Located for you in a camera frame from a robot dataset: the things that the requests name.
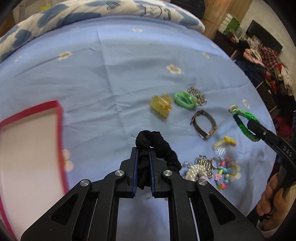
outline blue bed sheet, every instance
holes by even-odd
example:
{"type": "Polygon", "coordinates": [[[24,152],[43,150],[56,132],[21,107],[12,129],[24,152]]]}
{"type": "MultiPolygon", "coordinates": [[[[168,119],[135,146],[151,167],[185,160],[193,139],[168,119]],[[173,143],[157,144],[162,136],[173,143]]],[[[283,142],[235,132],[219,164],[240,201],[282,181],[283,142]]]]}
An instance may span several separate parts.
{"type": "MultiPolygon", "coordinates": [[[[275,153],[263,141],[246,138],[231,105],[245,107],[268,129],[270,115],[245,74],[212,41],[182,25],[135,16],[95,18],[48,32],[0,63],[0,120],[42,102],[57,99],[64,109],[63,145],[74,168],[69,187],[81,179],[96,181],[130,157],[142,130],[160,131],[179,161],[213,156],[211,145],[228,135],[237,140],[241,178],[221,193],[244,215],[261,197],[275,153]],[[174,65],[182,72],[173,73],[174,65]],[[196,110],[172,104],[167,119],[151,111],[151,96],[174,95],[190,86],[207,97],[204,109],[218,130],[202,140],[189,125],[196,110]]],[[[199,124],[210,128],[206,118],[199,124]]],[[[169,240],[167,201],[121,199],[117,240],[169,240]]]]}

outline white wall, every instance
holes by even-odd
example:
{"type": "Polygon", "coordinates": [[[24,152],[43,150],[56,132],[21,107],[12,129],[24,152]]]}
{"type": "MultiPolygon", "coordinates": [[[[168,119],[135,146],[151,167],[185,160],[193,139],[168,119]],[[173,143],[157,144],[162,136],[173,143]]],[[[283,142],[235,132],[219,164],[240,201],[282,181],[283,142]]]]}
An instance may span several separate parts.
{"type": "Polygon", "coordinates": [[[296,47],[275,12],[263,0],[253,0],[240,27],[247,30],[252,20],[265,28],[282,46],[280,60],[286,64],[294,78],[294,96],[296,94],[296,47]]]}

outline silver chain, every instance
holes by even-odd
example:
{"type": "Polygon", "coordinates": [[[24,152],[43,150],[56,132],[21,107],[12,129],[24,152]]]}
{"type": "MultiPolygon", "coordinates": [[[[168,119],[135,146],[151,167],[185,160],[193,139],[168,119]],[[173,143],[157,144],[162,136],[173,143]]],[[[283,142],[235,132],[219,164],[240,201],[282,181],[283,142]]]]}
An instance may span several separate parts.
{"type": "Polygon", "coordinates": [[[203,106],[205,103],[207,103],[207,98],[200,93],[200,91],[193,86],[187,89],[188,93],[193,94],[196,99],[199,106],[203,106]]]}

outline yellow object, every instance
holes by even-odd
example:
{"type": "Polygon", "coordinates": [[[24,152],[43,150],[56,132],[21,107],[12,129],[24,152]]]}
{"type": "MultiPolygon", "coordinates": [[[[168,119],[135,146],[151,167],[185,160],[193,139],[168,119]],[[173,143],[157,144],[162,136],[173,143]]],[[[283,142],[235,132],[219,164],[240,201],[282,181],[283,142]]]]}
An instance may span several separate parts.
{"type": "Polygon", "coordinates": [[[50,8],[50,7],[51,7],[51,4],[50,4],[50,3],[48,3],[48,4],[46,4],[45,6],[43,6],[43,7],[40,7],[40,11],[42,12],[42,11],[44,11],[44,10],[46,10],[46,9],[50,8]]]}
{"type": "Polygon", "coordinates": [[[152,99],[153,100],[150,102],[150,106],[160,113],[164,118],[167,118],[169,112],[172,110],[172,97],[167,94],[163,94],[161,97],[154,95],[152,96],[152,99]]]}
{"type": "Polygon", "coordinates": [[[226,144],[232,144],[234,146],[237,145],[237,142],[235,141],[235,139],[228,137],[228,136],[224,136],[224,141],[226,144]]]}

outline human hand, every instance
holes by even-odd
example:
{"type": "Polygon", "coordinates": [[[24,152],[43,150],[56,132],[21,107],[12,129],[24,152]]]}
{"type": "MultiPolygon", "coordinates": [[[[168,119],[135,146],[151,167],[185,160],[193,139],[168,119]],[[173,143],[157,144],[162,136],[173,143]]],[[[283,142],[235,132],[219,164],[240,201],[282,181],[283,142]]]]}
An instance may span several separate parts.
{"type": "MultiPolygon", "coordinates": [[[[268,214],[271,211],[271,205],[269,198],[272,196],[273,191],[276,189],[278,185],[278,173],[273,175],[270,181],[267,183],[266,189],[259,200],[256,211],[259,216],[263,216],[264,214],[268,214]]],[[[287,213],[288,213],[288,195],[283,197],[284,189],[281,188],[276,195],[274,196],[274,207],[276,211],[274,212],[272,218],[270,218],[264,224],[264,230],[274,229],[282,224],[287,213]]]]}

